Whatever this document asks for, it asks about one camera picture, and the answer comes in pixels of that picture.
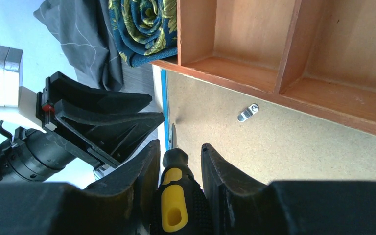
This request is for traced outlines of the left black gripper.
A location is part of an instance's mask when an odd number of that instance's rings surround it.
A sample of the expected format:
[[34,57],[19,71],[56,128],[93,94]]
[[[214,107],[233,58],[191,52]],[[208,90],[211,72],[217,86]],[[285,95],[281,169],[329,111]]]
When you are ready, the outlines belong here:
[[161,124],[162,113],[142,112],[153,100],[149,94],[91,88],[61,72],[46,78],[37,93],[46,126],[43,133],[19,127],[0,144],[0,182],[43,182],[75,158],[93,168],[113,168],[129,159]]

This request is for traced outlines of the black yellow screwdriver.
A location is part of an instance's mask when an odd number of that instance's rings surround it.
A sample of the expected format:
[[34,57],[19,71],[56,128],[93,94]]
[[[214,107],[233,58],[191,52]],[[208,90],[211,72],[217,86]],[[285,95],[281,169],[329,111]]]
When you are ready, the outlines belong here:
[[177,146],[171,127],[170,149],[164,153],[160,184],[150,216],[152,235],[212,235],[212,215],[203,190],[188,166],[189,157]]

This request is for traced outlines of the blue picture frame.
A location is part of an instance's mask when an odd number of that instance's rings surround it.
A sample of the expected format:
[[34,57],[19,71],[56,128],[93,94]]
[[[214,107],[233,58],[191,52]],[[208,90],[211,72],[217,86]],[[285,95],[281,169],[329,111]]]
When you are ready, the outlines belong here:
[[376,180],[376,136],[153,66],[158,105],[201,182],[201,147],[263,183]]

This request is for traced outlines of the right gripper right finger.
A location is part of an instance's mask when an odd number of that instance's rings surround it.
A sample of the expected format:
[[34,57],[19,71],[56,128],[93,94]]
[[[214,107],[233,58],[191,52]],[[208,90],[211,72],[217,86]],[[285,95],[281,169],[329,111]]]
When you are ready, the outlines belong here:
[[376,235],[376,181],[263,184],[209,143],[201,166],[217,235]]

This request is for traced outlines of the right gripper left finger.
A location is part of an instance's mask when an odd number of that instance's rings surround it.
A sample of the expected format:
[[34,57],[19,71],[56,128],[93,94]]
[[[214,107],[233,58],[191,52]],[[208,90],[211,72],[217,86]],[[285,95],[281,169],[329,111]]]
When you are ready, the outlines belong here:
[[140,235],[149,227],[160,141],[79,189],[68,183],[0,183],[0,235]]

